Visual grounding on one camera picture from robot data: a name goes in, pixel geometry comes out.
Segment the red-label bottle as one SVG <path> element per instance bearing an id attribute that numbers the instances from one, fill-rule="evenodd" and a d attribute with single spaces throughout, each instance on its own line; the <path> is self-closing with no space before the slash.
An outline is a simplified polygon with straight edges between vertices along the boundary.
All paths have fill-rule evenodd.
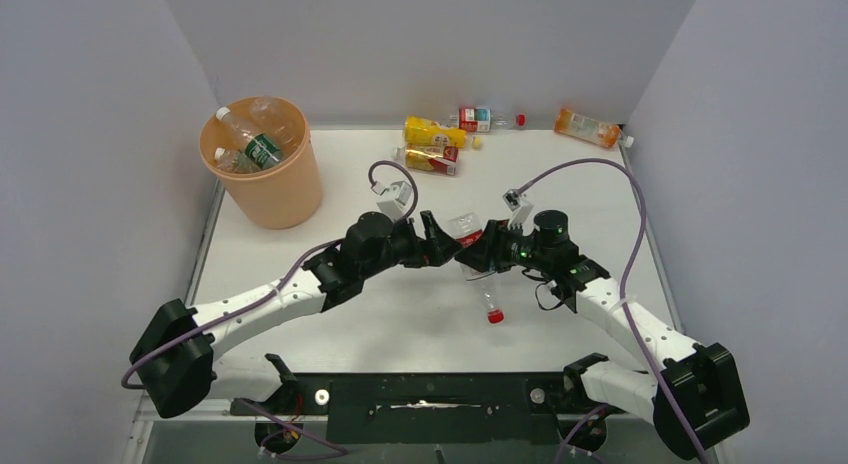
<path id="1" fill-rule="evenodd" d="M 463 276 L 487 321 L 490 324 L 501 323 L 505 315 L 498 300 L 497 273 L 475 247 L 482 241 L 484 233 L 480 218 L 476 213 L 457 216 L 448 222 L 447 231 L 463 247 L 463 252 L 455 260 L 460 264 Z"/>

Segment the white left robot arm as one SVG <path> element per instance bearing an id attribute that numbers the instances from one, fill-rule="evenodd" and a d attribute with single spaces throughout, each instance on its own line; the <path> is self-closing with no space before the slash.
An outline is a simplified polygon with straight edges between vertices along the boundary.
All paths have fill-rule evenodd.
<path id="1" fill-rule="evenodd" d="M 155 312 L 130 353 L 127 374 L 139 377 L 161 418 L 174 418 L 208 397 L 263 402 L 282 388 L 281 358 L 271 354 L 224 363 L 238 345 L 283 323 L 327 312 L 359 295 L 366 280 L 395 266 L 440 267 L 462 249 L 421 213 L 425 234 L 413 219 L 392 221 L 362 214 L 341 239 L 319 244 L 283 277 L 227 299 L 186 306 L 173 299 Z"/>

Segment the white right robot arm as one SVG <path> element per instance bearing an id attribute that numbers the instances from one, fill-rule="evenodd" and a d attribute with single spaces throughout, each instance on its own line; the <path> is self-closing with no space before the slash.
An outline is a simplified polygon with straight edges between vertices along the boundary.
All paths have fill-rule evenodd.
<path id="1" fill-rule="evenodd" d="M 623 298 L 609 272 L 570 240 L 568 217 L 542 211 L 524 234 L 491 220 L 459 238 L 456 260 L 475 271 L 515 266 L 538 273 L 560 305 L 595 324 L 645 366 L 627 369 L 593 353 L 564 370 L 562 395 L 572 409 L 607 404 L 651 424 L 677 457 L 691 460 L 744 430 L 751 419 L 735 360 L 719 343 L 705 346 Z"/>

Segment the large clear unlabelled bottle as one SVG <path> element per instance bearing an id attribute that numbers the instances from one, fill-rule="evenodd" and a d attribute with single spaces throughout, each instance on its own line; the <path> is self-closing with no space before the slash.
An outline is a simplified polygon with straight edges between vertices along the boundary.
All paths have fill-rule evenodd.
<path id="1" fill-rule="evenodd" d="M 250 104 L 249 114 L 286 153 L 297 148 L 300 142 L 297 122 L 278 99 L 270 96 L 255 98 Z"/>

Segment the green-label upright-lying bottle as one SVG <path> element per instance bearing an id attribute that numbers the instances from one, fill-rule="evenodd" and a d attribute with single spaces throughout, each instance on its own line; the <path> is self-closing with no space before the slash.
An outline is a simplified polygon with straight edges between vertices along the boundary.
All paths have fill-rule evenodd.
<path id="1" fill-rule="evenodd" d="M 261 170 L 271 169 L 282 163 L 282 150 L 251 119 L 235 114 L 228 107 L 219 108 L 215 118 L 224 126 L 227 134 L 245 156 Z"/>

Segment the red-yellow label bottle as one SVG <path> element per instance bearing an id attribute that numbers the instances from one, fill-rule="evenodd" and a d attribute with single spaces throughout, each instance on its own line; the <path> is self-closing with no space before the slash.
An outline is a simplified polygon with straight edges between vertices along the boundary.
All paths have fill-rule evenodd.
<path id="1" fill-rule="evenodd" d="M 394 149 L 390 157 L 410 170 L 454 177 L 457 174 L 459 151 L 455 146 L 402 146 Z"/>

